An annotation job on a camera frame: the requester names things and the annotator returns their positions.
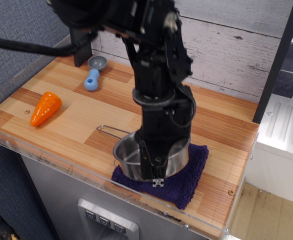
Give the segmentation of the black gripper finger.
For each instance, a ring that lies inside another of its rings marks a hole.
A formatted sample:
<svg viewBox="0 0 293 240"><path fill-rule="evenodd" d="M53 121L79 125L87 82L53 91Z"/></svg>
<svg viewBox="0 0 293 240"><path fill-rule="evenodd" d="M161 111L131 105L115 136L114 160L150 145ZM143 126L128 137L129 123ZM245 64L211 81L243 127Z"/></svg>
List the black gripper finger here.
<svg viewBox="0 0 293 240"><path fill-rule="evenodd" d="M152 182L153 188L163 187L167 168L164 159L159 156L151 158L146 149L141 149L139 154L142 180Z"/></svg>

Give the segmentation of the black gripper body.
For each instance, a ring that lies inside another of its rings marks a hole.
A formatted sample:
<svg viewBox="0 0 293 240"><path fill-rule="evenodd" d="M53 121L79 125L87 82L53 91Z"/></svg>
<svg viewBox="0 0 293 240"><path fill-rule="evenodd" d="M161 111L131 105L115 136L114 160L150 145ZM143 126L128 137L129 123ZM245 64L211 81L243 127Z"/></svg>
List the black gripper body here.
<svg viewBox="0 0 293 240"><path fill-rule="evenodd" d="M190 142L196 101L191 88L179 85L162 98L144 96L134 89L134 101L141 106L142 124L135 133L143 173L165 173L173 149Z"/></svg>

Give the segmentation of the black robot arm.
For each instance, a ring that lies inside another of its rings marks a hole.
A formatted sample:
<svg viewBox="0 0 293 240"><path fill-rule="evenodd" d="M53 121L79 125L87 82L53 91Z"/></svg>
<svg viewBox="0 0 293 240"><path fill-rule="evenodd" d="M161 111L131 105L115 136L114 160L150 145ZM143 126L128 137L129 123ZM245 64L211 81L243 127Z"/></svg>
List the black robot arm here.
<svg viewBox="0 0 293 240"><path fill-rule="evenodd" d="M179 11L172 0L50 0L69 28L108 31L120 37L134 72L133 100L141 106L141 178L164 185L171 149L189 142L196 101L183 85L192 59L182 39Z"/></svg>

